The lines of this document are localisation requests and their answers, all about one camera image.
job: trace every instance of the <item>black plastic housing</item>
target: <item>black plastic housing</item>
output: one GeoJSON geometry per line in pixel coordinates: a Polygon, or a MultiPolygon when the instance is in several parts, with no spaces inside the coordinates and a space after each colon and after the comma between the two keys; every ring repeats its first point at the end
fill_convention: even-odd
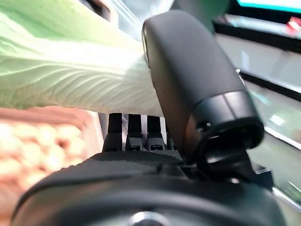
{"type": "Polygon", "coordinates": [[[202,154],[212,137],[231,134],[245,148],[262,141],[263,123],[248,91],[197,19],[172,10],[146,20],[142,33],[166,123],[188,163],[202,154]]]}

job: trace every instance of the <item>white leaf stalk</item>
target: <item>white leaf stalk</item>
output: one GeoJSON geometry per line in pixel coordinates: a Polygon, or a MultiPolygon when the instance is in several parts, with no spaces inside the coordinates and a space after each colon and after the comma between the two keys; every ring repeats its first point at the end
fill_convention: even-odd
{"type": "Polygon", "coordinates": [[[0,105],[162,116],[141,43],[76,0],[0,0],[0,105]]]}

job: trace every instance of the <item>black plastic tab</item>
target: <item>black plastic tab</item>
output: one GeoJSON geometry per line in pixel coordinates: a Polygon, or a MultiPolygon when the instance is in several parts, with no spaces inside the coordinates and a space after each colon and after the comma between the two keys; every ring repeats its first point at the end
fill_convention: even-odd
{"type": "Polygon", "coordinates": [[[169,132],[169,129],[166,125],[166,139],[167,139],[167,149],[168,150],[177,150],[177,147],[174,143],[174,140],[172,139],[171,135],[170,135],[170,132],[169,132]]]}
{"type": "Polygon", "coordinates": [[[147,116],[147,150],[148,151],[164,151],[165,143],[161,134],[160,118],[155,116],[147,116]]]}
{"type": "Polygon", "coordinates": [[[143,150],[143,137],[141,132],[141,115],[129,114],[126,151],[143,150]]]}
{"type": "Polygon", "coordinates": [[[122,114],[112,113],[109,116],[108,134],[104,140],[103,152],[122,151],[122,114]]]}

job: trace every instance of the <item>screen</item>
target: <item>screen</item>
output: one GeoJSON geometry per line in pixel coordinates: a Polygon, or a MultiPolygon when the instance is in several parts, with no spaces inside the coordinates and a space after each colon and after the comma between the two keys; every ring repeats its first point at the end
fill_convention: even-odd
{"type": "Polygon", "coordinates": [[[243,7],[266,8],[301,13],[301,0],[238,0],[243,7]]]}

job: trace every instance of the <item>grocery display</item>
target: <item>grocery display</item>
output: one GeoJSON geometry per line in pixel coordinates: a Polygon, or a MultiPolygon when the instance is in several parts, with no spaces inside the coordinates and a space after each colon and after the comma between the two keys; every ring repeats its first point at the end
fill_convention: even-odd
{"type": "Polygon", "coordinates": [[[32,185],[100,152],[97,120],[97,113],[75,108],[0,108],[0,226],[32,185]]]}

